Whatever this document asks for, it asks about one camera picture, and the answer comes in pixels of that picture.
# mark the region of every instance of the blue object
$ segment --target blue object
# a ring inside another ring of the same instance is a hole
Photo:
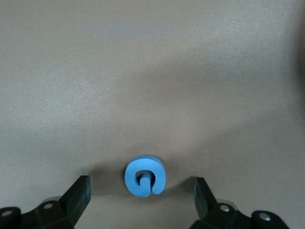
[[[150,171],[154,174],[155,180],[147,172],[140,175],[138,181],[137,173]],[[138,197],[148,197],[151,190],[154,194],[162,193],[165,188],[166,175],[162,162],[152,155],[140,155],[132,159],[125,171],[125,184],[127,189]]]

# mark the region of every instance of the table surface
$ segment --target table surface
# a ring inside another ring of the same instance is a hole
[[[184,181],[305,225],[302,0],[0,0],[0,208],[91,175],[76,228],[187,229]],[[122,174],[159,157],[162,194]]]

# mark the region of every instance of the black bracket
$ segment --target black bracket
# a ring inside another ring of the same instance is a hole
[[[17,207],[0,209],[0,229],[73,229],[91,199],[90,177],[80,176],[58,201],[47,201],[21,214]]]
[[[194,200],[199,220],[190,229],[289,229],[269,211],[255,211],[251,218],[226,203],[217,203],[204,178],[195,178]]]

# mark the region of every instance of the silver screw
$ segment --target silver screw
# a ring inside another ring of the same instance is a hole
[[[6,217],[6,216],[9,216],[11,213],[12,213],[11,210],[7,210],[7,211],[3,212],[3,213],[1,214],[1,216],[2,216],[2,217]]]
[[[230,211],[230,208],[229,208],[228,206],[224,205],[224,204],[222,204],[222,205],[220,206],[220,209],[221,209],[222,211],[225,211],[225,212],[229,212],[229,211]]]
[[[260,213],[259,217],[261,219],[263,219],[263,220],[266,220],[266,221],[270,221],[271,220],[270,216],[268,214],[264,213],[264,212]]]
[[[53,207],[53,204],[46,204],[45,206],[43,206],[44,209],[50,209]]]

